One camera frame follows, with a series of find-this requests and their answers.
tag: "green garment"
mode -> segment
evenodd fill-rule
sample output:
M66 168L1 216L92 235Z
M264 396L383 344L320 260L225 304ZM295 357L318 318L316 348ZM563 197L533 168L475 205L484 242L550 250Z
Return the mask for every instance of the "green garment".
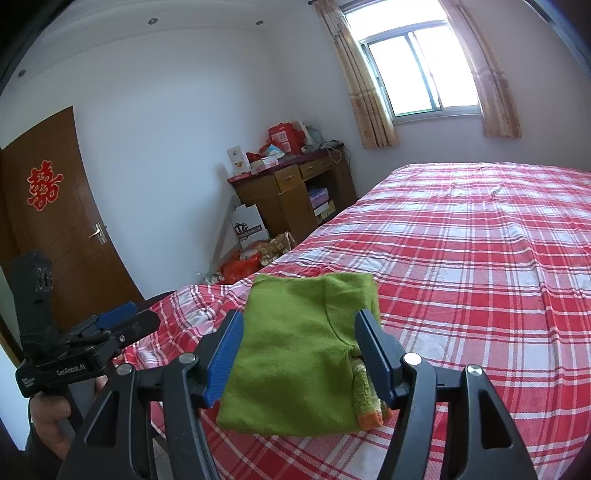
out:
M218 426L282 436L358 432L358 415L376 408L365 369L363 379L352 369L360 355L355 314L364 308L379 319L370 274L258 275Z

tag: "human hand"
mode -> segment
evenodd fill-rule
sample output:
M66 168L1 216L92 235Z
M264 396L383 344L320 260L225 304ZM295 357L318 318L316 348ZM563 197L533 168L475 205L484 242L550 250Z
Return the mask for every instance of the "human hand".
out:
M107 377L96 379L95 395L103 389L106 383ZM38 393L31 400L31 420L37 436L62 460L70 451L70 441L64 437L58 421L68 418L71 412L70 404L63 397Z

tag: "brown door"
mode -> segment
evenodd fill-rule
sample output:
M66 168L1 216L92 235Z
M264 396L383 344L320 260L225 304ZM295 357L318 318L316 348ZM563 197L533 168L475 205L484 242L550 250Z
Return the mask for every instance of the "brown door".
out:
M0 153L2 189L20 254L53 262L54 318L65 328L142 297L92 197L69 107Z

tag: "plaid bedsheet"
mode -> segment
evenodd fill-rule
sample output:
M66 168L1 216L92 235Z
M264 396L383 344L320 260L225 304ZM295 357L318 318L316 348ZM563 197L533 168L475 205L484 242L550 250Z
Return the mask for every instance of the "plaid bedsheet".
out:
M557 479L591 432L591 174L517 164L410 165L263 270L286 277L374 275L387 332L433 365L479 364L542 479ZM125 352L166 364L243 309L252 278L186 287L154 307L157 333ZM437 407L426 478L439 478ZM159 405L153 422L162 431ZM222 478L374 479L394 420L318 438L243 435L203 412Z

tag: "ceiling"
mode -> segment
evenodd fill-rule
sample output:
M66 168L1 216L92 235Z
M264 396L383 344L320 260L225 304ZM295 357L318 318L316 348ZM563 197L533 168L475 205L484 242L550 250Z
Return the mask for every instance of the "ceiling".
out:
M86 50L167 30L264 31L307 0L75 0L21 60L7 90ZM148 20L158 22L148 25ZM263 20L263 25L256 22ZM22 78L19 71L26 70Z

